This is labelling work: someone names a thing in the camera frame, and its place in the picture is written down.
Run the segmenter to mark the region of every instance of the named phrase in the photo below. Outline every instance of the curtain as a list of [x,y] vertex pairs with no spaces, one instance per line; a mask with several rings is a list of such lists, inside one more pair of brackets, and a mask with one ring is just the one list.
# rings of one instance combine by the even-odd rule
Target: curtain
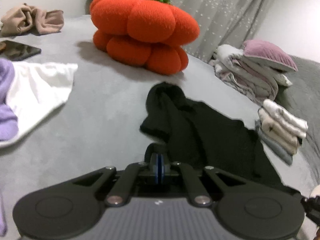
[[191,14],[200,35],[184,46],[187,53],[208,62],[220,44],[240,47],[253,37],[272,0],[171,0]]

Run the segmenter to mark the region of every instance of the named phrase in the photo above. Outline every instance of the orange pumpkin plush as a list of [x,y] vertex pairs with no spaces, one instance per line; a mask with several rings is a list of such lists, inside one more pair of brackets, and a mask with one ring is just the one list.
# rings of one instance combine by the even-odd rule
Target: orange pumpkin plush
[[95,46],[127,65],[175,74],[188,65],[180,47],[200,33],[191,15],[169,0],[93,0],[91,20],[98,28]]

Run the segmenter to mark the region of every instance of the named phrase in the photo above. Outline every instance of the smartphone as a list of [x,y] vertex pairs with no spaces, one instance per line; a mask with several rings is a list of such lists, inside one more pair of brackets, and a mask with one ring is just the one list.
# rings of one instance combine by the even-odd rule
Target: smartphone
[[1,41],[1,43],[5,43],[5,48],[0,51],[0,57],[11,61],[25,60],[28,57],[41,53],[41,49],[23,43],[9,40]]

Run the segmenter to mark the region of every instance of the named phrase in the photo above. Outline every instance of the folded towel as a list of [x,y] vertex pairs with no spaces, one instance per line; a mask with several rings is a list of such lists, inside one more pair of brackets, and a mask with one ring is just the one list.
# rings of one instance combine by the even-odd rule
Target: folded towel
[[258,115],[261,121],[262,131],[284,147],[288,153],[295,155],[299,146],[297,137],[283,129],[283,127],[277,121],[273,120],[263,108],[259,109]]
[[10,140],[18,132],[17,116],[5,103],[13,78],[14,67],[12,62],[0,58],[0,141]]
[[262,130],[261,130],[261,122],[258,120],[255,122],[256,131],[259,135],[260,139],[264,141],[264,143],[285,163],[288,165],[292,164],[293,158],[292,155],[289,154],[279,143],[275,140],[268,137]]
[[7,233],[7,222],[5,220],[4,205],[2,194],[0,192],[0,236],[3,237]]
[[26,3],[10,9],[2,18],[2,36],[20,35],[36,27],[40,35],[56,33],[64,25],[63,11],[47,12]]
[[6,103],[18,117],[19,131],[11,140],[0,142],[0,148],[17,142],[68,100],[78,65],[19,61],[13,67]]
[[306,137],[306,132],[308,130],[307,121],[295,117],[282,106],[279,106],[277,103],[271,100],[265,100],[263,102],[263,107],[271,117],[273,117],[290,133],[300,138]]

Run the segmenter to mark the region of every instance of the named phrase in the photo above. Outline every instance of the bed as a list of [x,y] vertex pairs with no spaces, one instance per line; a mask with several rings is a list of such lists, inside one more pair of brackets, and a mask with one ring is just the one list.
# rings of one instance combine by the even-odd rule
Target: bed
[[[95,30],[86,15],[66,19],[61,33],[14,38],[42,49],[28,62],[77,63],[78,71],[66,105],[19,143],[0,150],[0,189],[8,220],[5,240],[19,238],[12,208],[23,195],[108,165],[119,170],[143,160],[153,139],[139,126],[147,115],[147,94],[156,83],[179,85],[187,97],[254,128],[259,106],[216,78],[208,64],[189,56],[188,68],[169,77],[126,66],[94,47]],[[283,182],[309,195],[316,182],[303,155],[299,152],[289,167],[264,148]],[[306,219],[299,238],[312,239],[315,228]]]
[[298,72],[286,76],[294,84],[280,87],[276,103],[295,116],[308,121],[307,137],[303,140],[301,152],[310,164],[312,175],[320,181],[320,63],[292,56]]

